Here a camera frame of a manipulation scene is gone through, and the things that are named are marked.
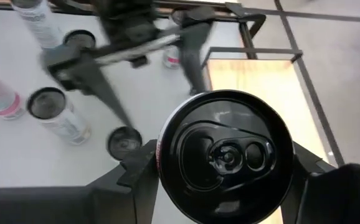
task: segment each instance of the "wooden panel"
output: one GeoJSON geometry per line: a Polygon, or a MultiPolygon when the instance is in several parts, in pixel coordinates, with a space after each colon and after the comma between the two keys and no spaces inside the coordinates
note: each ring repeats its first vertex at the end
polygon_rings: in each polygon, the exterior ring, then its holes
{"type": "MultiPolygon", "coordinates": [[[[294,141],[328,161],[289,61],[212,59],[208,68],[213,90],[241,90],[259,97],[282,117],[294,141]]],[[[281,208],[261,223],[281,224],[281,208]]]]}

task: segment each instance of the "white table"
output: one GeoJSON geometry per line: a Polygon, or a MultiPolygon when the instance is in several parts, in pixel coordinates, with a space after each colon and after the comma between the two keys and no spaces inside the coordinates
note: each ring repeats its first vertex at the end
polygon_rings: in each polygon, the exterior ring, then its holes
{"type": "MultiPolygon", "coordinates": [[[[96,17],[56,14],[63,32],[86,29],[95,34],[97,45],[107,43],[96,17]]],[[[165,20],[157,25],[164,27],[165,20]]],[[[204,47],[242,46],[236,23],[217,23],[204,47]]],[[[0,11],[0,79],[26,99],[44,86],[57,84],[41,69],[36,40],[12,11],[0,11]]],[[[123,106],[141,133],[143,142],[158,137],[164,121],[189,97],[182,70],[162,66],[162,51],[148,56],[151,64],[132,69],[128,62],[103,68],[123,106]]],[[[244,54],[213,55],[245,58],[244,54]]],[[[0,119],[0,187],[87,185],[112,170],[118,162],[107,153],[107,137],[120,120],[94,96],[79,91],[67,96],[92,126],[91,138],[81,146],[70,146],[25,114],[15,121],[0,119]]],[[[170,201],[159,185],[153,223],[193,223],[170,201]]]]}

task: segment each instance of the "floor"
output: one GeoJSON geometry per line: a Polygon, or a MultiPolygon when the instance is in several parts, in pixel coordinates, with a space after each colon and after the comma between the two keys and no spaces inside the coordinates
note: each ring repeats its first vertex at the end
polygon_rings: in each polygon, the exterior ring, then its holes
{"type": "MultiPolygon", "coordinates": [[[[280,1],[285,11],[360,17],[360,0],[280,1]]],[[[244,7],[276,9],[273,0],[240,2],[244,7]]],[[[345,162],[360,163],[360,22],[300,17],[288,17],[288,21],[345,162]]],[[[268,16],[253,41],[255,47],[290,48],[279,16],[268,16]]],[[[298,75],[313,112],[306,85],[298,75]]],[[[324,146],[329,147],[315,111],[312,114],[324,146]]]]}

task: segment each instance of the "wooden board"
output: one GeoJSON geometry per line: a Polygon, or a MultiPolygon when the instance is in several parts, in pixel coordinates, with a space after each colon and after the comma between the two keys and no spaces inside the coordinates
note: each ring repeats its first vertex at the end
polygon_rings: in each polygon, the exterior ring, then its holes
{"type": "MultiPolygon", "coordinates": [[[[295,142],[328,161],[291,62],[210,59],[208,69],[213,90],[241,90],[259,97],[282,117],[295,142]]],[[[281,208],[261,223],[281,224],[281,208]]]]}

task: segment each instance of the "white surface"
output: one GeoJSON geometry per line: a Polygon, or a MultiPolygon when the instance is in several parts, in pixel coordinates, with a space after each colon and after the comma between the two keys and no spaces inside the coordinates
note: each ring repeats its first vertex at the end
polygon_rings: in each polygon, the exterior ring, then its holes
{"type": "MultiPolygon", "coordinates": [[[[64,32],[86,29],[95,34],[97,45],[106,44],[96,17],[55,16],[64,32]]],[[[165,26],[166,21],[159,23],[165,26]]],[[[209,45],[240,47],[237,24],[217,24],[209,45]]],[[[0,78],[23,99],[38,88],[57,86],[41,69],[40,53],[35,38],[15,12],[0,11],[0,78]]],[[[141,69],[132,69],[128,62],[103,68],[144,143],[158,137],[172,110],[189,97],[182,71],[165,68],[162,51],[149,55],[149,59],[151,64],[141,69]]],[[[83,96],[79,91],[67,96],[91,124],[91,138],[81,146],[70,146],[28,114],[15,121],[0,119],[0,187],[86,185],[118,165],[105,144],[109,133],[122,126],[119,119],[94,96],[83,96]]],[[[192,223],[159,186],[153,223],[168,220],[192,223]]]]}

